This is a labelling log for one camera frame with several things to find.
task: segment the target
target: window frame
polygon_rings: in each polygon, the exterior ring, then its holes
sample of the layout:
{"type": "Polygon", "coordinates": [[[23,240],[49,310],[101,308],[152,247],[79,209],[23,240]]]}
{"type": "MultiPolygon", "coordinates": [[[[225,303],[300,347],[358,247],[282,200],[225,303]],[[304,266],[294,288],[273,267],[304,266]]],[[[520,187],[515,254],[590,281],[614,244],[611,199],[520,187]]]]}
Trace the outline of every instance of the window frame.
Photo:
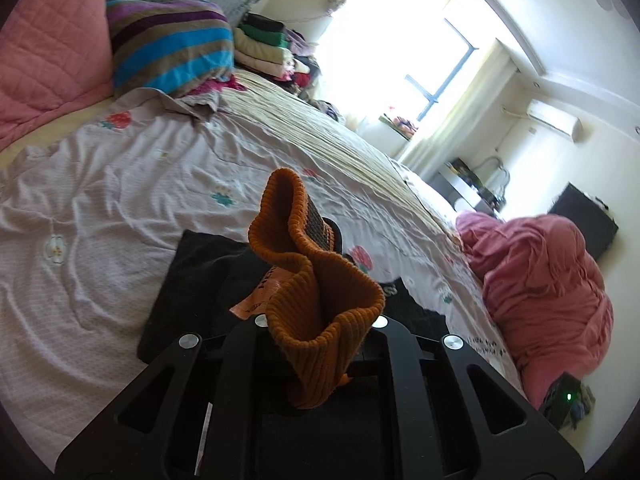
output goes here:
{"type": "Polygon", "coordinates": [[[454,27],[453,24],[447,18],[444,18],[444,21],[447,23],[447,25],[449,25],[449,27],[453,29],[453,31],[462,39],[462,41],[466,43],[466,47],[467,47],[466,53],[464,56],[462,56],[458,64],[455,67],[453,67],[453,70],[449,73],[449,76],[447,76],[447,78],[444,80],[442,85],[440,85],[440,87],[436,90],[434,94],[431,94],[429,91],[427,91],[427,89],[423,87],[420,83],[418,83],[413,77],[411,77],[411,75],[407,74],[406,76],[404,76],[404,80],[407,81],[412,86],[414,86],[414,88],[417,89],[417,91],[420,92],[423,95],[423,97],[428,101],[427,105],[423,108],[420,114],[418,114],[418,118],[417,118],[418,122],[420,122],[425,118],[428,111],[431,110],[431,107],[433,107],[433,105],[438,102],[438,99],[440,98],[440,96],[447,89],[447,86],[449,86],[449,83],[453,81],[453,78],[455,78],[455,76],[458,74],[458,72],[460,72],[464,64],[467,62],[467,60],[471,57],[471,54],[473,54],[475,50],[478,50],[477,47],[474,47],[471,43],[469,43],[467,38],[465,38],[462,35],[462,33],[460,33],[460,31],[457,30],[456,27],[454,27]]]}

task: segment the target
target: green folded clothing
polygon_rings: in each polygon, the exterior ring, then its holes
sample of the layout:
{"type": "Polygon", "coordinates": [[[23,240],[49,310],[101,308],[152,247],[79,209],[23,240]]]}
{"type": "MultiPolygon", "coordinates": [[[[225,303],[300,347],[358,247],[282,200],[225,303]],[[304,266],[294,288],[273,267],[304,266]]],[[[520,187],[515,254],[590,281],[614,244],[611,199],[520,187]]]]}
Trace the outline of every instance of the green folded clothing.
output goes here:
{"type": "Polygon", "coordinates": [[[280,46],[287,48],[289,41],[283,32],[267,32],[266,30],[260,30],[246,23],[242,23],[239,28],[252,40],[260,41],[271,46],[280,46]]]}

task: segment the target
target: black metal bracket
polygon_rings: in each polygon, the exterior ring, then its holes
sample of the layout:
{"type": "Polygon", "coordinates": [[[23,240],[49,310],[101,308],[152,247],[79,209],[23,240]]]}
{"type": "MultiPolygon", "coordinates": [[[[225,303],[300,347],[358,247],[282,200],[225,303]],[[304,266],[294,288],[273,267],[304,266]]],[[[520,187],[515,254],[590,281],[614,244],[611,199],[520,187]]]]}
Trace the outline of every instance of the black metal bracket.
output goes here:
{"type": "MultiPolygon", "coordinates": [[[[380,379],[385,478],[582,477],[579,455],[462,339],[437,342],[413,336],[391,319],[378,321],[348,374],[380,379]]],[[[255,318],[213,340],[185,335],[69,444],[55,478],[257,479],[256,391],[270,390],[273,405],[281,402],[286,412],[286,395],[277,385],[293,379],[255,318]]]]}

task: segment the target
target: electronic device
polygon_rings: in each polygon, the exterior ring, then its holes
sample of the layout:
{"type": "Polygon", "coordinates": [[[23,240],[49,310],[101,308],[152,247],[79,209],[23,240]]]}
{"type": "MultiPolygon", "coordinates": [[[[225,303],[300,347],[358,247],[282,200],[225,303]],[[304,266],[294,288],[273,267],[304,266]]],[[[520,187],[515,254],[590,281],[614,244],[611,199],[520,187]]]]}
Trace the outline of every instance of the electronic device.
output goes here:
{"type": "Polygon", "coordinates": [[[549,126],[553,131],[571,142],[575,142],[582,131],[580,119],[537,99],[532,99],[529,103],[527,115],[531,119],[549,126]]]}
{"type": "Polygon", "coordinates": [[[564,425],[579,392],[580,381],[567,372],[558,377],[546,391],[539,411],[556,430],[564,425]]]}
{"type": "Polygon", "coordinates": [[[594,202],[573,184],[568,184],[549,213],[571,220],[584,236],[587,252],[597,261],[613,243],[618,232],[618,226],[604,211],[605,207],[594,202]]]}

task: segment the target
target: folded clothes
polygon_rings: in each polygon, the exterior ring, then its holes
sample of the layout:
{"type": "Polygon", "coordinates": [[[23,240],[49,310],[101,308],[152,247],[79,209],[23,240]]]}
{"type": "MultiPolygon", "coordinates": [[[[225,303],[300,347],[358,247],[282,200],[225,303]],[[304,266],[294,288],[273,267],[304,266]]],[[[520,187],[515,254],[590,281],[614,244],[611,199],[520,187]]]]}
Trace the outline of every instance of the folded clothes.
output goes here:
{"type": "Polygon", "coordinates": [[[257,70],[258,72],[263,72],[268,75],[272,75],[277,78],[284,78],[287,74],[291,74],[293,72],[293,62],[287,62],[283,64],[271,63],[269,61],[263,61],[261,59],[255,59],[255,57],[248,56],[236,49],[235,52],[236,61],[242,63],[243,65],[257,70]]]}
{"type": "Polygon", "coordinates": [[[287,37],[283,32],[268,32],[255,28],[252,25],[247,25],[246,23],[241,23],[239,27],[249,38],[252,38],[252,40],[260,41],[260,43],[266,43],[271,46],[281,46],[284,48],[289,46],[289,41],[287,41],[287,37]]]}
{"type": "Polygon", "coordinates": [[[309,67],[309,70],[310,70],[309,79],[305,86],[313,84],[321,73],[320,67],[318,66],[318,63],[316,63],[316,60],[313,57],[307,57],[307,56],[294,55],[293,57],[297,59],[299,62],[301,62],[302,64],[309,67]]]}
{"type": "Polygon", "coordinates": [[[264,30],[265,32],[284,32],[285,26],[282,22],[276,22],[275,20],[270,20],[269,18],[265,18],[260,14],[252,14],[248,13],[244,17],[244,22],[247,25],[251,25],[252,27],[259,28],[260,30],[264,30]]]}
{"type": "Polygon", "coordinates": [[[297,56],[311,56],[316,51],[316,48],[309,45],[299,32],[287,28],[285,34],[289,40],[290,51],[297,56]]]}
{"type": "Polygon", "coordinates": [[[302,61],[300,61],[299,59],[294,59],[293,65],[294,72],[300,72],[301,74],[308,74],[309,72],[311,72],[311,69],[307,65],[302,63],[302,61]]]}
{"type": "Polygon", "coordinates": [[[293,61],[293,54],[290,50],[255,41],[239,28],[234,29],[234,46],[243,54],[270,63],[284,64],[293,61]]]}
{"type": "Polygon", "coordinates": [[[287,72],[284,76],[282,77],[274,77],[273,80],[276,82],[281,82],[281,83],[288,83],[288,82],[292,82],[293,81],[293,75],[295,74],[295,72],[287,72]]]}
{"type": "Polygon", "coordinates": [[[301,89],[304,89],[304,88],[309,86],[309,83],[311,83],[311,75],[310,74],[303,74],[302,72],[296,72],[293,75],[293,81],[301,89]]]}

